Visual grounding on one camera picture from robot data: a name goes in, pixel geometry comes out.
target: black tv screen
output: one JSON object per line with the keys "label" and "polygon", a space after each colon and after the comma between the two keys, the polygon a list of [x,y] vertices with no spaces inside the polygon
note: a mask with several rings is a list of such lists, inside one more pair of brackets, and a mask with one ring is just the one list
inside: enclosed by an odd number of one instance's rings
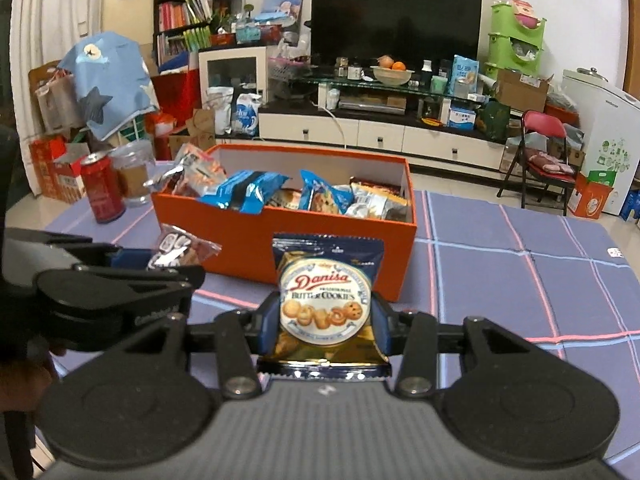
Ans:
{"label": "black tv screen", "polygon": [[390,55],[411,70],[478,56],[482,0],[312,0],[311,51],[320,64]]}

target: onion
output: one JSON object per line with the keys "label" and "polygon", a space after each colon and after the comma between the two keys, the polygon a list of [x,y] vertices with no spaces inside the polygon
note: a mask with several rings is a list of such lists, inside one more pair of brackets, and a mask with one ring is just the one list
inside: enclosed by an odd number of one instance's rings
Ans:
{"label": "onion", "polygon": [[381,56],[378,58],[378,65],[382,68],[391,68],[394,65],[394,60],[391,56]]}

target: fruit bowl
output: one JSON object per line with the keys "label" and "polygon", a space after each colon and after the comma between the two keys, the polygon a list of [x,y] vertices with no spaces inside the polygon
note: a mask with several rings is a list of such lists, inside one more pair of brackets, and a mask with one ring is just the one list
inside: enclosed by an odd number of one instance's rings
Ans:
{"label": "fruit bowl", "polygon": [[374,77],[383,85],[400,86],[411,79],[413,70],[393,70],[391,68],[382,68],[381,66],[372,66]]}

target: green bag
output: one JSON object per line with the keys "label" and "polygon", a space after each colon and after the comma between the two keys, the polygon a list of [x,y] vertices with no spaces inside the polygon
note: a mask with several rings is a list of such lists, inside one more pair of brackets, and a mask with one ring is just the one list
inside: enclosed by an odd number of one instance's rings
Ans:
{"label": "green bag", "polygon": [[491,100],[478,111],[476,129],[488,139],[504,141],[507,139],[507,126],[511,118],[511,107]]}

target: danisa butter cookies packet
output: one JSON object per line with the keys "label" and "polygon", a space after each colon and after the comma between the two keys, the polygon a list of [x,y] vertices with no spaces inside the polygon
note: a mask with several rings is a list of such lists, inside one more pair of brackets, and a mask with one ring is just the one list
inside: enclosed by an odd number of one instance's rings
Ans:
{"label": "danisa butter cookies packet", "polygon": [[371,289],[384,243],[372,238],[276,235],[280,331],[262,372],[296,378],[390,374],[370,323]]}

